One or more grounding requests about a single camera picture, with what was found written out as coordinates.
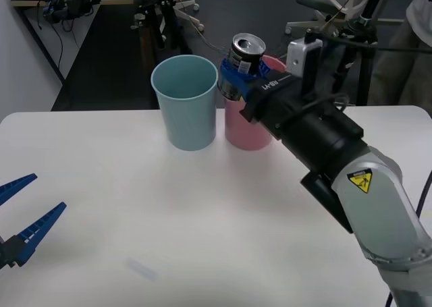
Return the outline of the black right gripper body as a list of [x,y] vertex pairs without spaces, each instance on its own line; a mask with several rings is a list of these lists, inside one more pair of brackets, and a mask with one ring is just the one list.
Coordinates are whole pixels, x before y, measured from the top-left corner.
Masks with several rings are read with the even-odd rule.
[[315,81],[269,72],[253,91],[258,96],[253,119],[279,140],[283,124],[315,99]]

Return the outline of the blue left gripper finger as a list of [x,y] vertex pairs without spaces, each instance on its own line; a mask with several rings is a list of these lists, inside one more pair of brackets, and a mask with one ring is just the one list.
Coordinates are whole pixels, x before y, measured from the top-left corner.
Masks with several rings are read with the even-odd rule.
[[36,178],[36,174],[32,173],[0,186],[0,205],[6,203]]
[[66,203],[59,203],[23,231],[1,243],[1,268],[26,264],[66,207]]

